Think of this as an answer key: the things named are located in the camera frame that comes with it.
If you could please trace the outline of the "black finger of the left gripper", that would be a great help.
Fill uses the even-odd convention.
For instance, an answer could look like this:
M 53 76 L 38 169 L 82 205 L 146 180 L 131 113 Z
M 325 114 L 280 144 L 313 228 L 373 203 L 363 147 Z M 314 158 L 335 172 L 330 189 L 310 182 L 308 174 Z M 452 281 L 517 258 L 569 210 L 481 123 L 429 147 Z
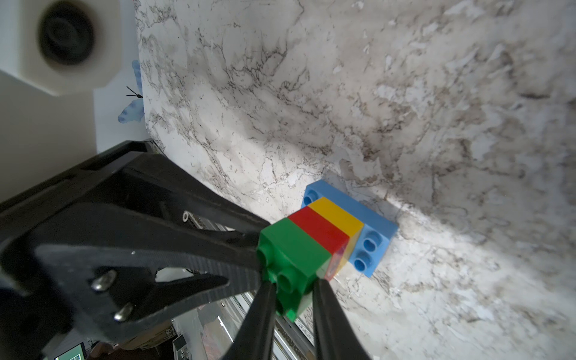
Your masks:
M 210 190 L 160 154 L 142 154 L 121 171 L 127 187 L 127 203 L 139 212 L 174 224 L 190 212 L 231 228 L 257 243 L 261 230 L 270 223 Z

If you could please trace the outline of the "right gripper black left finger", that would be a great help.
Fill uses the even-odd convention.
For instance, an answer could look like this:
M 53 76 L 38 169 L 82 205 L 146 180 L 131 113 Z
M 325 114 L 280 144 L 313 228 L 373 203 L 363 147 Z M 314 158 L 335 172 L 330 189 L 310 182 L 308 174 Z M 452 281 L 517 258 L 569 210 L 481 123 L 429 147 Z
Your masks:
M 276 286 L 264 282 L 222 359 L 270 359 L 276 317 Z

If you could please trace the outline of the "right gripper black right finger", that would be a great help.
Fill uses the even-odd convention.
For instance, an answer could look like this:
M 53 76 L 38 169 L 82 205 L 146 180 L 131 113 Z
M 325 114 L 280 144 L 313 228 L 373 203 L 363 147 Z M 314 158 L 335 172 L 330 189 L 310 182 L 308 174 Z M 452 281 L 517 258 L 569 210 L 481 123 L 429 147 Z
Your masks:
M 313 334 L 317 359 L 369 360 L 329 282 L 313 285 Z

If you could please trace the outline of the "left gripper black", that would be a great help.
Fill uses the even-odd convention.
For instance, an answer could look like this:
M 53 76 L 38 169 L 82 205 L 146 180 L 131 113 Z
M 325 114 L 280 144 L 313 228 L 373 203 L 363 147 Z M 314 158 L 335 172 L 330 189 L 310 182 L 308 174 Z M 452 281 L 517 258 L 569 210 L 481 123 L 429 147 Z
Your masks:
M 124 343 L 260 287 L 237 232 L 176 225 L 179 166 L 126 142 L 1 204 L 1 357 L 45 359 L 73 329 Z

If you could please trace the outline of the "green small lego brick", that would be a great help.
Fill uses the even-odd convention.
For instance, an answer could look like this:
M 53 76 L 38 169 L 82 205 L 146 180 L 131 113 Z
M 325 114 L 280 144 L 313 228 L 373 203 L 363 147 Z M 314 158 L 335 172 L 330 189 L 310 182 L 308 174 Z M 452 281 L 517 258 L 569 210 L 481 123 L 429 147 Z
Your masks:
M 276 285 L 277 313 L 295 321 L 311 305 L 314 283 L 332 255 L 288 218 L 262 230 L 256 255 L 262 279 Z

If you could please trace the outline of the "red square lego brick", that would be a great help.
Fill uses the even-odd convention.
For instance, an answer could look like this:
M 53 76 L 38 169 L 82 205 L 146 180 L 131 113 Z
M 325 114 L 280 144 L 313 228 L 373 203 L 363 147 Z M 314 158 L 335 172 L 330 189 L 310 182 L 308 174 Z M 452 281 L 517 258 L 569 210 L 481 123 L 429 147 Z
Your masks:
M 310 206 L 301 208 L 288 218 L 329 253 L 329 262 L 319 270 L 318 277 L 327 281 L 333 279 L 350 237 Z

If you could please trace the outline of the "blue long lego brick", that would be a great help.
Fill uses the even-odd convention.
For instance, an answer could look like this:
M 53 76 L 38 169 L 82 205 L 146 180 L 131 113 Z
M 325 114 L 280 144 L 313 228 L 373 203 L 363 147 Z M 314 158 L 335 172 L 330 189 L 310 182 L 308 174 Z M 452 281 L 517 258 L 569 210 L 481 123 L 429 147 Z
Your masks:
M 309 184 L 301 204 L 310 206 L 343 232 L 349 244 L 343 259 L 370 278 L 380 264 L 398 225 L 323 180 Z

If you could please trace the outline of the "yellow small lego brick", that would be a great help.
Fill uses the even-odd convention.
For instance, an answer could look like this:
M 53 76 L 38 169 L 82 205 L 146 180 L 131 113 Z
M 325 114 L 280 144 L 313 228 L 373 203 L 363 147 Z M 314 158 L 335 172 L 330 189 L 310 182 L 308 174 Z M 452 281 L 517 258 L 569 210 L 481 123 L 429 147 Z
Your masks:
M 308 207 L 347 235 L 348 240 L 346 244 L 340 240 L 335 243 L 337 245 L 336 255 L 339 256 L 339 261 L 337 265 L 331 266 L 334 268 L 334 270 L 330 270 L 331 276 L 334 277 L 348 262 L 359 240 L 364 224 L 326 197 L 319 198 Z

